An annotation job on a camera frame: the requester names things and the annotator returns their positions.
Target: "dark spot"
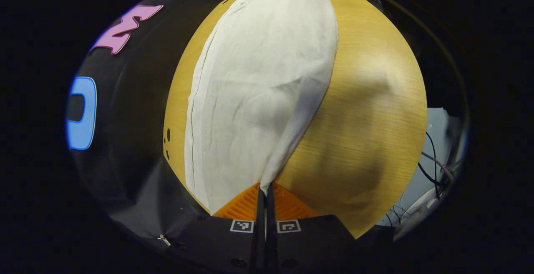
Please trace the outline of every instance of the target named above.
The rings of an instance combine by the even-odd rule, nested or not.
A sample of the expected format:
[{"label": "dark spot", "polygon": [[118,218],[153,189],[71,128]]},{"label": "dark spot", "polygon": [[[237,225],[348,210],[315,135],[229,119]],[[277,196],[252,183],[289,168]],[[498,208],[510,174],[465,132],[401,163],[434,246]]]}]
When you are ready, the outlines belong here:
[{"label": "dark spot", "polygon": [[284,261],[282,261],[282,267],[286,269],[295,268],[298,264],[299,262],[297,262],[295,259],[284,259]]},{"label": "dark spot", "polygon": [[244,261],[242,259],[237,259],[237,258],[232,259],[232,264],[233,264],[233,266],[236,266],[238,268],[243,268],[243,267],[247,266],[247,262],[246,261]]},{"label": "dark spot", "polygon": [[183,242],[178,241],[178,242],[175,243],[175,245],[179,250],[187,249],[187,247],[185,246],[185,244]]}]

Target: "wooden table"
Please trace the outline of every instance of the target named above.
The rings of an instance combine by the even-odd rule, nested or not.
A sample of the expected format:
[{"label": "wooden table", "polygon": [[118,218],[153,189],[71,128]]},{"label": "wooden table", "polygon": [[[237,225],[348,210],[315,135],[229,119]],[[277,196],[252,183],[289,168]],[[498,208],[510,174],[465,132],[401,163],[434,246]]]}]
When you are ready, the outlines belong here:
[{"label": "wooden table", "polygon": [[[213,27],[235,0],[206,17],[176,68],[163,143],[185,184],[187,98],[196,61]],[[335,214],[361,236],[395,204],[420,158],[426,129],[421,71],[395,26],[366,0],[331,0],[339,45],[330,86],[310,126],[276,178],[321,215]]]}]

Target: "black panel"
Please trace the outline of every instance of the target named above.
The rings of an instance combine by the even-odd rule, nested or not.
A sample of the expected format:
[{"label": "black panel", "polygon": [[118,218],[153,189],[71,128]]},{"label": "black panel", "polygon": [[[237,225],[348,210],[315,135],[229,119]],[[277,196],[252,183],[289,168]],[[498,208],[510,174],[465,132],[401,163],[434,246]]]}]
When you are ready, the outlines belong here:
[{"label": "black panel", "polygon": [[190,221],[208,214],[185,190],[163,156],[147,175],[134,205],[107,208],[112,219],[126,225],[134,234],[164,245],[156,240],[160,234],[173,239]]},{"label": "black panel", "polygon": [[390,226],[374,225],[362,236],[356,239],[356,243],[363,249],[380,249],[388,247],[393,242],[395,228]]},{"label": "black panel", "polygon": [[301,231],[276,235],[279,273],[341,270],[345,251],[354,242],[341,221],[334,215],[298,221]]},{"label": "black panel", "polygon": [[201,268],[224,273],[248,273],[254,234],[232,232],[232,219],[199,216],[172,243],[171,253]]}]

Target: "cable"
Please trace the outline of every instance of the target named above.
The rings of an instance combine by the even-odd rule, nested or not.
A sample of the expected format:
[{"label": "cable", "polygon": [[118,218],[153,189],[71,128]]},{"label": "cable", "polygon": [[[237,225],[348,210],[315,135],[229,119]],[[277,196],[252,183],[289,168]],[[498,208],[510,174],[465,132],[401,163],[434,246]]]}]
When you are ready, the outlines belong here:
[{"label": "cable", "polygon": [[460,163],[462,162],[462,158],[460,158],[459,160],[457,160],[455,163],[453,163],[452,165],[448,166],[449,169],[454,169],[456,166],[459,166]]},{"label": "cable", "polygon": [[438,186],[445,186],[443,183],[439,182],[439,181],[435,181],[434,179],[432,179],[432,177],[430,177],[427,172],[425,171],[425,169],[423,169],[423,167],[421,166],[421,163],[417,163],[417,166],[419,166],[419,169],[421,169],[422,173],[427,177],[428,180],[430,180],[432,183],[434,183],[435,185],[438,185]]},{"label": "cable", "polygon": [[445,174],[447,175],[447,177],[451,180],[451,181],[454,181],[454,176],[448,171],[448,169],[443,166],[443,164],[441,162],[439,162],[439,160],[437,160],[436,158],[433,158],[432,156],[426,154],[425,152],[421,152],[421,154],[423,154],[424,156],[426,156],[427,158],[430,158],[431,160],[435,161],[438,166],[441,166],[441,169],[445,172]]},{"label": "cable", "polygon": [[400,207],[400,206],[398,206],[398,205],[393,205],[393,209],[395,209],[395,207],[398,207],[398,208],[402,209],[402,211],[404,211],[405,214],[408,214],[408,215],[410,215],[410,216],[412,215],[412,214],[409,213],[406,209],[404,209],[404,208],[402,208],[402,207]]},{"label": "cable", "polygon": [[389,225],[391,225],[391,227],[393,227],[393,222],[391,221],[391,218],[389,217],[389,215],[385,215],[386,217],[388,217],[388,220],[389,220]]},{"label": "cable", "polygon": [[[436,158],[436,148],[433,146],[432,137],[431,137],[431,135],[429,135],[429,133],[427,131],[425,133],[427,134],[428,138],[431,140],[432,151],[434,152],[434,158]],[[436,162],[434,162],[434,180],[437,181]],[[434,188],[436,189],[436,198],[437,198],[437,200],[439,200],[439,191],[437,190],[437,184],[434,184]]]},{"label": "cable", "polygon": [[400,219],[401,217],[399,217],[399,215],[398,215],[398,213],[395,211],[395,209],[394,209],[394,208],[390,208],[389,210],[390,210],[390,211],[393,211],[393,213],[397,216],[397,219],[399,219],[399,224],[400,224],[400,223],[401,223],[401,219]]},{"label": "cable", "polygon": [[402,198],[403,198],[403,196],[404,196],[404,192],[402,192],[402,195],[400,195],[399,206],[400,206],[400,208],[401,208],[405,213],[407,213],[408,215],[411,216],[412,214],[409,213],[406,209],[404,209],[404,206],[402,206]]}]

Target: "white cloth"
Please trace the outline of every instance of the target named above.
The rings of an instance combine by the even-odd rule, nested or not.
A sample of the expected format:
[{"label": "white cloth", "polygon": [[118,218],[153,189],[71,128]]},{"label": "white cloth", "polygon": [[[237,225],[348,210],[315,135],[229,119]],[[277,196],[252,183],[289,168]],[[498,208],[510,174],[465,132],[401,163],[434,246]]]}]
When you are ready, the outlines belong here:
[{"label": "white cloth", "polygon": [[185,179],[213,215],[258,181],[267,192],[324,97],[338,23],[330,0],[236,0],[196,64]]}]

